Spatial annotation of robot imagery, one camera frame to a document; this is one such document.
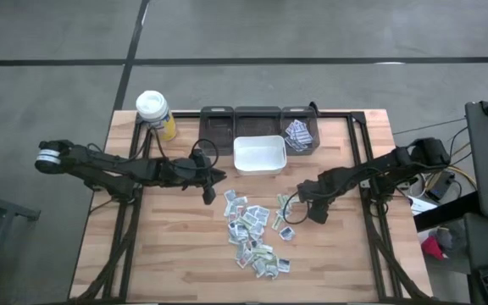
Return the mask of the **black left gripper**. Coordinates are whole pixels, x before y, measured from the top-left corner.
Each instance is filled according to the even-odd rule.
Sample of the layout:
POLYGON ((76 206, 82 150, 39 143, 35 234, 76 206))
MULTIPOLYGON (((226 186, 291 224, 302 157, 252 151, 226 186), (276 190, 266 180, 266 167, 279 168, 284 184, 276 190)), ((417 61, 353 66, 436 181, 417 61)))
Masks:
POLYGON ((210 158, 201 149, 194 148, 187 158, 170 162, 175 173, 184 180, 185 186, 202 188, 205 205, 211 205, 216 198, 214 185, 223 180, 226 173, 213 167, 210 158))

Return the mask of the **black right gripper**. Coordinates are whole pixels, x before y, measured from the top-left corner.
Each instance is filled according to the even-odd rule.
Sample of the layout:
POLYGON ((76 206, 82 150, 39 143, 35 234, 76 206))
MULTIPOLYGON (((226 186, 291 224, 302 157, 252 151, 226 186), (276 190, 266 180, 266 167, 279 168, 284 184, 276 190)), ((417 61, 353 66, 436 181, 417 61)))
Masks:
POLYGON ((324 225, 328 219, 328 210, 336 199, 334 173, 334 170, 325 171, 318 176, 318 181, 313 184, 313 187, 311 180, 305 180, 297 185, 299 202, 307 202, 308 193, 311 193, 311 208, 308 212, 308 217, 321 225, 324 225))

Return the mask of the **translucent grey plastic bin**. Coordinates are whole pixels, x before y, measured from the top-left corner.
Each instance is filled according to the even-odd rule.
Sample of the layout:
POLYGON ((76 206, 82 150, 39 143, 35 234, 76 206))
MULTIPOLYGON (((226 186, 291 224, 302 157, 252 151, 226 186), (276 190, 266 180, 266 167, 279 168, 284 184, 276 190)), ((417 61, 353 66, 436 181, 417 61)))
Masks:
POLYGON ((281 109, 276 106, 235 108, 235 137, 276 136, 280 130, 281 109))
POLYGON ((214 145, 218 149, 219 156, 230 156, 233 153, 234 118, 232 107, 207 106, 200 111, 198 146, 208 155, 216 155, 214 145))
POLYGON ((308 148, 302 152, 296 152, 286 143, 287 154, 291 156, 311 155, 320 144, 319 128, 318 128, 317 117, 315 116, 315 112, 309 106, 283 108, 281 112, 280 123, 281 123, 281 131, 282 131, 281 136, 283 137, 284 140, 288 136, 286 134, 286 128, 295 119, 306 124, 309 133, 313 137, 313 141, 310 144, 307 144, 308 148))

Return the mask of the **white plastic bin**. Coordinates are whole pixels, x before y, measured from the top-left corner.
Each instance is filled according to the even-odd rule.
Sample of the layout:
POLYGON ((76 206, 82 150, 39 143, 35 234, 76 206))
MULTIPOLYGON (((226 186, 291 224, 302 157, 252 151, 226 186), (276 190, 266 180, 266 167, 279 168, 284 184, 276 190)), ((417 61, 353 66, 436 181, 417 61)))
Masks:
POLYGON ((286 143, 281 136, 239 136, 233 157, 239 175, 277 175, 287 165, 286 143))

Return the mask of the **white blue print packet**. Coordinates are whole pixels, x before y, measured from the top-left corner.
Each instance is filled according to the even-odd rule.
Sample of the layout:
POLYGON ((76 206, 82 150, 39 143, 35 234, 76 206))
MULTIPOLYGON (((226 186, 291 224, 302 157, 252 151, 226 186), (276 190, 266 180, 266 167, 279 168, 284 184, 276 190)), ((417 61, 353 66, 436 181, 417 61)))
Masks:
POLYGON ((270 211, 267 208, 261 206, 252 206, 247 211, 258 219, 262 225, 266 225, 268 222, 270 211))

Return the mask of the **white navy print packet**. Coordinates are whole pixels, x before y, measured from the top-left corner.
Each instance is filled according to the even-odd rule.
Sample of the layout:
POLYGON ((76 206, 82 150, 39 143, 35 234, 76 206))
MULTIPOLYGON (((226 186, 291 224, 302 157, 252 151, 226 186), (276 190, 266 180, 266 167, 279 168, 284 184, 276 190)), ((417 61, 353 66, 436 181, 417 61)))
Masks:
POLYGON ((248 238, 247 227, 238 222, 231 222, 228 224, 230 237, 235 240, 244 240, 248 238))

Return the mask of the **yellow Lysol wipes canister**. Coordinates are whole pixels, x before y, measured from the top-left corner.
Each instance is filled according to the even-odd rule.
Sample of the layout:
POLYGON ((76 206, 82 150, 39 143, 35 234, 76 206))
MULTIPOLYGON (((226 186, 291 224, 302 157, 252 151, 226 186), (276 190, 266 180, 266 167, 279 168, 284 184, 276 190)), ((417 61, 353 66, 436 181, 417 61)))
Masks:
POLYGON ((136 99, 136 111, 143 121, 157 131, 162 141, 171 141, 176 137, 175 119, 161 92, 144 91, 136 99))

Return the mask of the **white paper sheet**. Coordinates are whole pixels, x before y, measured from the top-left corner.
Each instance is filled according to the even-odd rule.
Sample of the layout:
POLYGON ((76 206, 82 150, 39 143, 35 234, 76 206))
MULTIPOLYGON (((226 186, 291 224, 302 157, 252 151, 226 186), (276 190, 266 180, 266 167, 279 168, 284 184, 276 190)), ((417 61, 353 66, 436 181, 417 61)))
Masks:
POLYGON ((418 198, 413 198, 411 203, 411 210, 413 216, 421 214, 423 212, 430 211, 437 208, 437 205, 431 202, 426 202, 418 198))

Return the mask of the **red cloth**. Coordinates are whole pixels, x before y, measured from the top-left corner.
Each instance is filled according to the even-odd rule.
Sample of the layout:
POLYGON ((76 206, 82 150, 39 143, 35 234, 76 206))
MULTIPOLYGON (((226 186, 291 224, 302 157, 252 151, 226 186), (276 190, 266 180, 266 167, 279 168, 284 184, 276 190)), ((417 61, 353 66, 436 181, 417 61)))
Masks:
POLYGON ((430 255, 437 260, 443 260, 447 258, 447 255, 441 250, 440 244, 434 236, 427 237, 421 243, 421 249, 424 254, 430 255))

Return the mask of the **black desk crossbar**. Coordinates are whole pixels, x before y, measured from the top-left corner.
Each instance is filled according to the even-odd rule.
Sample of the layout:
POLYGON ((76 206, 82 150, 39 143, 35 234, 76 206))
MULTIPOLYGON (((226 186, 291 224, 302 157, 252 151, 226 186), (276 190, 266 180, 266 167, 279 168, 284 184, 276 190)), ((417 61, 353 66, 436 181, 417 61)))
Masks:
POLYGON ((413 217, 413 220, 416 230, 420 232, 461 219, 467 213, 481 214, 477 191, 419 213, 413 217))

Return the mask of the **grey cloth lump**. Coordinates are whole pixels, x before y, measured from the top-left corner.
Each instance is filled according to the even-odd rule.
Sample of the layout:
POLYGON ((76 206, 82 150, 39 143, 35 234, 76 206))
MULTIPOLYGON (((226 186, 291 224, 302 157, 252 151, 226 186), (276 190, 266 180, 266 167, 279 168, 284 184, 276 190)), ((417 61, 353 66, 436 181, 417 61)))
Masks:
POLYGON ((435 232, 435 238, 442 251, 450 252, 456 245, 457 237, 448 228, 439 227, 435 232))

